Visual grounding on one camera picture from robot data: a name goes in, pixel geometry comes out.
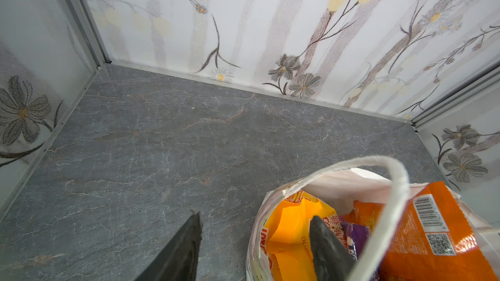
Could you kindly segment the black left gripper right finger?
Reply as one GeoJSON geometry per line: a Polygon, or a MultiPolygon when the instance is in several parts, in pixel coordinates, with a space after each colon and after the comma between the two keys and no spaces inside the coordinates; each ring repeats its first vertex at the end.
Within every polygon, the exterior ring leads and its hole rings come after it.
{"type": "Polygon", "coordinates": [[[345,281],[355,260],[319,216],[312,218],[309,239],[317,281],[345,281]]]}

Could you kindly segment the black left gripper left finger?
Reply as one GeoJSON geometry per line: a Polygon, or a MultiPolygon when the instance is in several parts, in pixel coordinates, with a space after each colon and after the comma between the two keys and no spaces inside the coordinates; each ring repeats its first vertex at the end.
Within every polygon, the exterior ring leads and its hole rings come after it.
{"type": "Polygon", "coordinates": [[[200,213],[193,213],[135,280],[195,280],[202,229],[200,213]]]}

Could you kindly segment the purple candy packet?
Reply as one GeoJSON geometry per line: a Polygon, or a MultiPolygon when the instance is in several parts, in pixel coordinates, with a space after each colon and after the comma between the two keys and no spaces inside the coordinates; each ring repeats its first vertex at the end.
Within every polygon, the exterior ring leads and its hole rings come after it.
{"type": "Polygon", "coordinates": [[[342,222],[341,227],[345,233],[346,248],[353,259],[358,261],[370,238],[370,230],[366,226],[350,222],[342,222]]]}

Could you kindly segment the yellow snack packet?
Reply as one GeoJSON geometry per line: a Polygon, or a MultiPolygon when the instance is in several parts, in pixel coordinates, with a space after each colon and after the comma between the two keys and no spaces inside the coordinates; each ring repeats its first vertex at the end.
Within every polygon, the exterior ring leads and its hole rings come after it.
{"type": "Polygon", "coordinates": [[[260,232],[274,280],[316,280],[309,227],[313,217],[328,221],[337,212],[305,191],[280,202],[260,232]]]}

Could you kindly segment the cartoon animal paper bag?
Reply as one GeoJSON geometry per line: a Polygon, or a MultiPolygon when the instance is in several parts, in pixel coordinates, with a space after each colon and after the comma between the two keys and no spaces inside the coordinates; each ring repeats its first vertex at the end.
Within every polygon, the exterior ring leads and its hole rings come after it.
{"type": "MultiPolygon", "coordinates": [[[[381,280],[378,269],[395,235],[408,201],[429,183],[411,183],[405,166],[386,156],[358,157],[320,169],[266,194],[251,231],[246,258],[248,280],[274,280],[268,257],[260,249],[260,232],[277,205],[298,191],[336,210],[328,228],[346,248],[342,222],[369,228],[370,238],[347,280],[381,280]]],[[[499,279],[499,230],[476,215],[449,188],[469,221],[480,250],[499,279]]]]}

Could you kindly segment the orange red snack packet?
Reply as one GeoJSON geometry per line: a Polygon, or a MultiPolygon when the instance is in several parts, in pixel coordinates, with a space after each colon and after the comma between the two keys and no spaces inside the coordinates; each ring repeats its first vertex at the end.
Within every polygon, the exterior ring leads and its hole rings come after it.
{"type": "Polygon", "coordinates": [[[408,201],[378,274],[381,280],[497,280],[443,182],[427,184],[408,201]]]}

